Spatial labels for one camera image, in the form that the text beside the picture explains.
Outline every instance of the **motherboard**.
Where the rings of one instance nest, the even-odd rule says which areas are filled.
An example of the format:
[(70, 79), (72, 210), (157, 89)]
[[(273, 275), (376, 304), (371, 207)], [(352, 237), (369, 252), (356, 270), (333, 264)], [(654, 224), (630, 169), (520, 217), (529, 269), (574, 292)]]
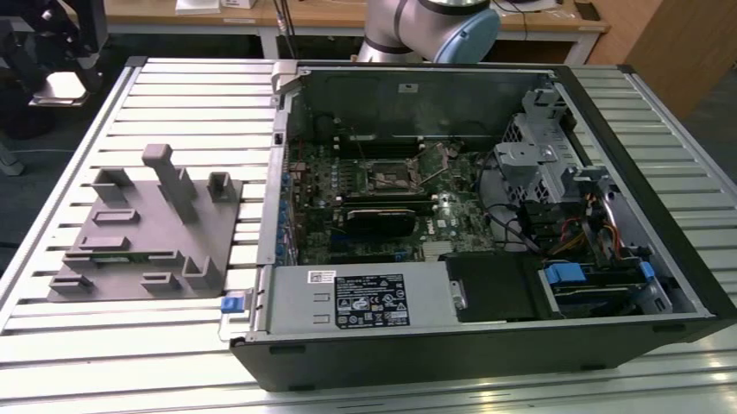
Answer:
[(349, 136), (288, 150), (299, 265), (436, 261), (495, 248), (475, 182), (485, 152), (421, 138)]

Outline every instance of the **paper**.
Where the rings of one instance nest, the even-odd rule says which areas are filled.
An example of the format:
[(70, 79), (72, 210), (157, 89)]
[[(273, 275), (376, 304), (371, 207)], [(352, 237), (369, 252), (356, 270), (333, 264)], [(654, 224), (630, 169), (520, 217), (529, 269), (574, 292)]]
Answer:
[(220, 13), (220, 0), (176, 0), (177, 15), (210, 15)]
[(519, 13), (520, 11), (540, 11), (547, 9), (556, 9), (560, 5), (555, 0), (533, 0), (532, 2), (513, 3), (511, 4), (507, 0), (495, 0), (491, 2), (491, 8), (497, 11), (500, 15), (509, 15)]

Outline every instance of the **wooden cabinet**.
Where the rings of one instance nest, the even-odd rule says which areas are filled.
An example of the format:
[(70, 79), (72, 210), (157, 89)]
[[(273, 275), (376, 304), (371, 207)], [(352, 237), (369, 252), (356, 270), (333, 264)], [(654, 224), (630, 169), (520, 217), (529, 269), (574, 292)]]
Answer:
[(630, 64), (684, 118), (737, 59), (737, 1), (591, 0), (611, 29), (590, 64)]

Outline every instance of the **barcode sticker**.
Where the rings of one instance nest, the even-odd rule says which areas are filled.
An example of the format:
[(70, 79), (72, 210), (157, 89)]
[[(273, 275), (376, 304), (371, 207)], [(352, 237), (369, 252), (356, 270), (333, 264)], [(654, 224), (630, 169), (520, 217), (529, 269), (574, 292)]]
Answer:
[(333, 270), (309, 270), (307, 271), (307, 283), (332, 283), (335, 273)]

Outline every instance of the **desk leg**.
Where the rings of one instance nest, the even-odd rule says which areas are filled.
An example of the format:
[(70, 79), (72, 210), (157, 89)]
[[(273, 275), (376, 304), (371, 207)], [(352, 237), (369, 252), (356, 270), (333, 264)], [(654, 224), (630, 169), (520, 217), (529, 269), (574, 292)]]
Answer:
[(590, 51), (596, 44), (596, 39), (599, 38), (599, 32), (584, 32), (578, 36), (578, 41), (571, 47), (571, 51), (564, 57), (566, 65), (584, 65), (586, 60), (588, 60)]
[(276, 60), (278, 58), (278, 38), (277, 28), (257, 28), (257, 36), (261, 38), (261, 48), (264, 50), (264, 59)]

